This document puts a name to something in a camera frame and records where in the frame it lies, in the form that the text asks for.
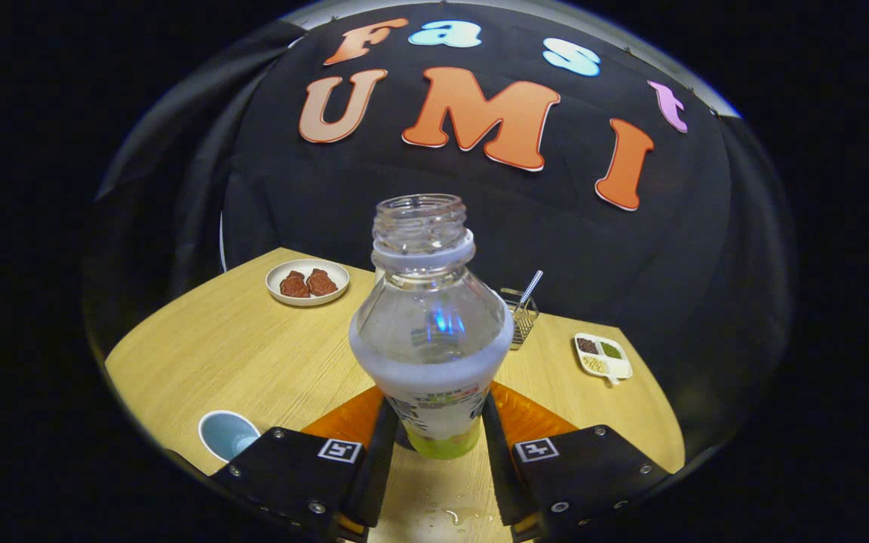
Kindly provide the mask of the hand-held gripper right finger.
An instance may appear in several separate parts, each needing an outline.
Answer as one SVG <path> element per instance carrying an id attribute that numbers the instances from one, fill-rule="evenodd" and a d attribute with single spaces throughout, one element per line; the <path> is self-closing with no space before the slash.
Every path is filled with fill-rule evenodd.
<path id="1" fill-rule="evenodd" d="M 576 427 L 498 382 L 482 420 L 499 516 L 514 542 L 582 540 L 671 481 L 613 427 Z"/>

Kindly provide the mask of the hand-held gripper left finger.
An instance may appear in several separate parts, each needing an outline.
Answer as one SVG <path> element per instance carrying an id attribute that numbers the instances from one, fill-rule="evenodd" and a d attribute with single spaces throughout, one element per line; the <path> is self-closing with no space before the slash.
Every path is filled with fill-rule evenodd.
<path id="1" fill-rule="evenodd" d="M 270 428 L 213 485 L 297 540 L 365 540 L 382 516 L 399 427 L 372 386 L 302 430 Z"/>

